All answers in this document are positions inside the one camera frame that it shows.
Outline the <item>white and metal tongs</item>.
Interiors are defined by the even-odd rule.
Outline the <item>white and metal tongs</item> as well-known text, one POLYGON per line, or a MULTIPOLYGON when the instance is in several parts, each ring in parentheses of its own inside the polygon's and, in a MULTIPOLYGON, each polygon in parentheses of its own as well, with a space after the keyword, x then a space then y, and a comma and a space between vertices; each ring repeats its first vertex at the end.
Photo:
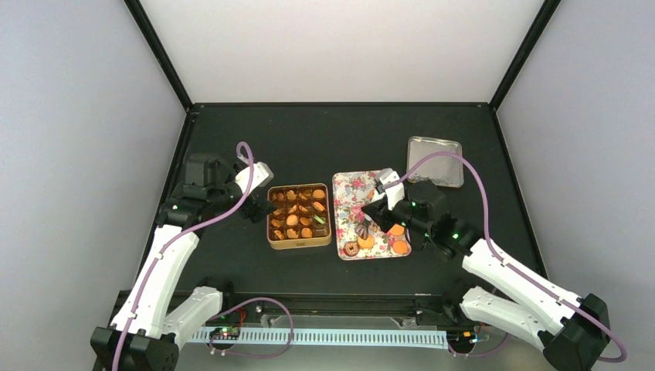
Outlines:
POLYGON ((372 220, 367 216, 364 217, 355 227, 355 233, 359 239, 367 240, 370 234, 372 220))

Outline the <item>gold cookie tin with tray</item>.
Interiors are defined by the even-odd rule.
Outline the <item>gold cookie tin with tray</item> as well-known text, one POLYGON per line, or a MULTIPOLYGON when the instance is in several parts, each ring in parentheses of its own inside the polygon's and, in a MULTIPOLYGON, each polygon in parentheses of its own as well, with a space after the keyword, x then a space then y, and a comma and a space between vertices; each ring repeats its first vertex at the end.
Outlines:
POLYGON ((332 241, 329 193, 324 183, 270 188, 267 200, 277 210, 266 218, 266 237, 274 250, 323 247, 332 241), (326 225, 314 215, 325 216, 326 225))

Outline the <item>silver tin lid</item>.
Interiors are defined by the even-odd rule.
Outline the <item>silver tin lid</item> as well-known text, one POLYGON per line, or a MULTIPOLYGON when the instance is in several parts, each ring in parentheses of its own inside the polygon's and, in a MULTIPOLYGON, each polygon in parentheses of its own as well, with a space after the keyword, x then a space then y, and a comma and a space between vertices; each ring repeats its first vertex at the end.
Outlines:
POLYGON ((414 165, 434 152, 449 152, 461 156, 462 145, 446 139, 412 136, 407 147, 408 182, 430 180, 437 186, 459 188, 464 184, 463 165, 449 156, 436 156, 422 163, 416 170, 414 165))

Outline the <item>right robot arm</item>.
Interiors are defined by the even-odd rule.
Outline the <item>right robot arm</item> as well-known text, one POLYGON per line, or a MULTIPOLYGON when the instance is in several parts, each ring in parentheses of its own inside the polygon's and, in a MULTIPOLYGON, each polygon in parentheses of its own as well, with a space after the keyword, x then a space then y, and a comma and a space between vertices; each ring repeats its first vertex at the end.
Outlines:
POLYGON ((439 303, 442 317, 486 322, 533 345, 556 370, 590 370, 609 344, 609 311, 595 294, 582 297, 551 283, 484 238, 470 223, 454 218, 446 196, 430 181, 409 188, 375 184, 375 196, 362 208, 382 231, 403 226, 410 243, 432 250, 503 293, 478 285, 439 303))

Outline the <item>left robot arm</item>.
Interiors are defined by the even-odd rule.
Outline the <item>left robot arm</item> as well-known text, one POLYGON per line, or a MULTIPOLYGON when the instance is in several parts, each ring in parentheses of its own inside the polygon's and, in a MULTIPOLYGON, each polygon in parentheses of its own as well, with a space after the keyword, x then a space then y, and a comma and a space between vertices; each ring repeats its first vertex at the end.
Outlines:
POLYGON ((105 370, 173 370, 187 341, 218 314, 230 284, 201 285, 175 309, 169 305, 203 228, 241 212, 256 223, 272 210, 253 195, 273 172, 239 154, 231 165, 216 155, 191 155, 184 174, 161 205, 151 250, 133 290, 107 327, 95 328, 90 345, 105 370))

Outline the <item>floral serving tray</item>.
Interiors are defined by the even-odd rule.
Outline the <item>floral serving tray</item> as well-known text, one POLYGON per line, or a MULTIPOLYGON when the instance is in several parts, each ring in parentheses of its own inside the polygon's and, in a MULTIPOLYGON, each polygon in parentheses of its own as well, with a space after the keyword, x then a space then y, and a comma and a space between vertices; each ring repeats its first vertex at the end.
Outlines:
POLYGON ((342 260, 367 260, 406 257, 412 252, 409 233, 403 226, 395 225, 384 233, 372 221, 367 240, 359 239, 356 225, 366 216, 361 208, 380 199, 375 189, 377 170, 339 172, 332 177, 333 210, 338 256, 342 260), (360 250, 355 257, 347 257, 343 248, 347 242, 357 242, 360 250))

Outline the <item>chocolate donut cookie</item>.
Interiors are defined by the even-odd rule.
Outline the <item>chocolate donut cookie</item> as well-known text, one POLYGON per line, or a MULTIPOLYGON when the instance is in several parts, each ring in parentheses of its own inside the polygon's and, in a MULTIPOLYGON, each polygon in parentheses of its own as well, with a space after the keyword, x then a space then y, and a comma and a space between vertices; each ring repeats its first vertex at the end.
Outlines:
POLYGON ((351 241, 344 245, 343 251, 347 257, 355 257, 360 250, 357 242, 351 241))

